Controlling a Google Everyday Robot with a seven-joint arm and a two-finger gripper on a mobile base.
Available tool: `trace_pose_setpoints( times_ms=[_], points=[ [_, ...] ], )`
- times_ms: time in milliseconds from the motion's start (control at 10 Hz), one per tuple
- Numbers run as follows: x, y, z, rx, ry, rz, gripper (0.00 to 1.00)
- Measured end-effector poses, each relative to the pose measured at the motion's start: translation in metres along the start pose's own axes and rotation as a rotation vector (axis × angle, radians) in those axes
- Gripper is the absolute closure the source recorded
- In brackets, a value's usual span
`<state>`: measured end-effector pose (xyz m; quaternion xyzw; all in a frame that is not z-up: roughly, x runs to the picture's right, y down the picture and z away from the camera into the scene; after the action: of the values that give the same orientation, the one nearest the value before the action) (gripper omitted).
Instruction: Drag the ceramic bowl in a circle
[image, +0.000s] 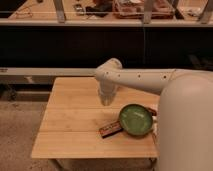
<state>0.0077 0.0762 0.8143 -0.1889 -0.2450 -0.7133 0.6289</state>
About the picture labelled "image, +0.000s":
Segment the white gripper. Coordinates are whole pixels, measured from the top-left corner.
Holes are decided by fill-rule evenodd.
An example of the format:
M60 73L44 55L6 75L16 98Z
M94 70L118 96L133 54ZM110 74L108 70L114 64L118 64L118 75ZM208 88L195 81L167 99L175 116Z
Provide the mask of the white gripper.
M114 83L110 82L100 82L99 88L98 88L98 94L101 100L101 103L104 106L109 106L117 92L117 86Z

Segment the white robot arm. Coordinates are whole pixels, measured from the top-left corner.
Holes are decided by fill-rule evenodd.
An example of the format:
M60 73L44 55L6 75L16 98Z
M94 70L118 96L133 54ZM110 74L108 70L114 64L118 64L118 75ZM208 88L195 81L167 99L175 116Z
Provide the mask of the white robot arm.
M156 171L213 171L213 71L98 66L99 97L112 103L119 86L159 96Z

